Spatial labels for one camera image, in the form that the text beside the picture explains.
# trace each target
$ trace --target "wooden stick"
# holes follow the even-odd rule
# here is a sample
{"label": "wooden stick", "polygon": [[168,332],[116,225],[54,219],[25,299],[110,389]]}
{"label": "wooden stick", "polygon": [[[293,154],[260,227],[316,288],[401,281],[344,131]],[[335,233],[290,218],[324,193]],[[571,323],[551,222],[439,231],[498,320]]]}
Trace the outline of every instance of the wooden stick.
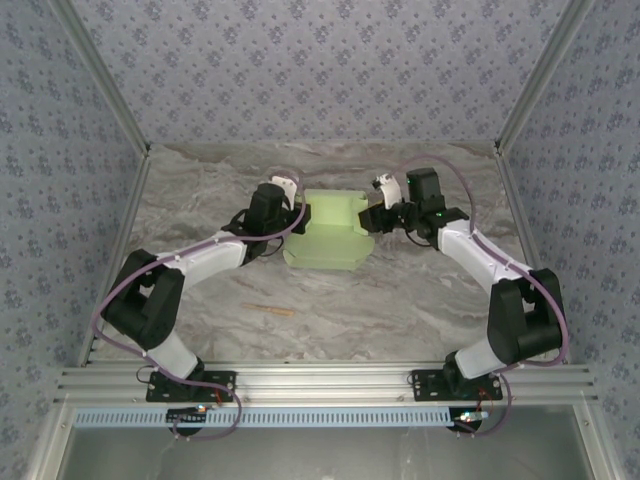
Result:
{"label": "wooden stick", "polygon": [[242,306],[250,310],[274,313],[276,315],[282,315],[283,317],[293,317],[296,314],[295,310],[291,310],[289,308],[270,307],[268,305],[256,305],[254,303],[243,303]]}

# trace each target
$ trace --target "black mounting plate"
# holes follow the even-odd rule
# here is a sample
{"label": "black mounting plate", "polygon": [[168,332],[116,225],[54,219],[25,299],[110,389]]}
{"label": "black mounting plate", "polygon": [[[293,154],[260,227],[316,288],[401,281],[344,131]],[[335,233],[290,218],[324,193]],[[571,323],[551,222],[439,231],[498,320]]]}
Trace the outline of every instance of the black mounting plate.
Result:
{"label": "black mounting plate", "polygon": [[[236,372],[232,371],[205,370],[202,372],[202,378],[199,378],[198,381],[218,383],[235,390],[236,376]],[[153,372],[149,377],[149,385],[147,386],[147,402],[149,403],[217,403],[218,400],[222,403],[233,402],[231,395],[223,390],[218,390],[218,394],[216,394],[212,388],[188,387],[169,380],[159,372]]]}
{"label": "black mounting plate", "polygon": [[502,400],[502,387],[496,377],[484,376],[473,380],[464,396],[454,395],[442,370],[414,370],[408,377],[416,402],[442,402],[453,400],[487,400],[480,392],[485,390],[493,400]]}

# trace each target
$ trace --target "blue floral wallpaper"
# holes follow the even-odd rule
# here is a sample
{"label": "blue floral wallpaper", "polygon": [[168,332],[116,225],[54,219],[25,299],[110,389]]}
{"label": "blue floral wallpaper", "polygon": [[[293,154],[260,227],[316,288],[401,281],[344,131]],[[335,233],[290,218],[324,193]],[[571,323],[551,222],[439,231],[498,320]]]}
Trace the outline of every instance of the blue floral wallpaper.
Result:
{"label": "blue floral wallpaper", "polygon": [[509,154],[621,460],[640,478],[640,4],[600,0]]}
{"label": "blue floral wallpaper", "polygon": [[138,164],[46,2],[0,2],[0,478],[72,365]]}
{"label": "blue floral wallpaper", "polygon": [[492,140],[566,0],[76,0],[148,141]]}

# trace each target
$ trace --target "patterned wallpaper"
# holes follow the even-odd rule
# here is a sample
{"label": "patterned wallpaper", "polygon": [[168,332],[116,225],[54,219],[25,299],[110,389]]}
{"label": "patterned wallpaper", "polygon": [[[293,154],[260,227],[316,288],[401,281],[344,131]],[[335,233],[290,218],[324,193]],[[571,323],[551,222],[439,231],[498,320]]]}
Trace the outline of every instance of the patterned wallpaper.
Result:
{"label": "patterned wallpaper", "polygon": [[640,478],[640,5],[601,0],[510,152],[572,353],[597,375],[621,459]]}
{"label": "patterned wallpaper", "polygon": [[565,0],[75,0],[150,142],[492,140]]}
{"label": "patterned wallpaper", "polygon": [[25,472],[137,155],[46,2],[0,2],[0,478]]}

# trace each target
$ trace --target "red wire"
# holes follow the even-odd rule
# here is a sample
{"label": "red wire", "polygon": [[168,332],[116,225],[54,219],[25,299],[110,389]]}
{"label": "red wire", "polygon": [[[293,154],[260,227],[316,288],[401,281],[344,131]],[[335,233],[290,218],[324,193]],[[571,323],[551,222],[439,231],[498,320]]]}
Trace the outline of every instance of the red wire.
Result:
{"label": "red wire", "polygon": [[[478,392],[480,393],[480,396],[485,396],[489,399],[489,401],[491,402],[491,407],[489,408],[489,416],[491,416],[491,414],[493,413],[493,397],[491,397],[491,395],[489,394],[489,392],[487,392],[484,388],[479,387],[478,388]],[[480,411],[480,405],[482,404],[482,399],[480,399],[480,401],[478,402],[478,407],[476,408],[476,412]]]}

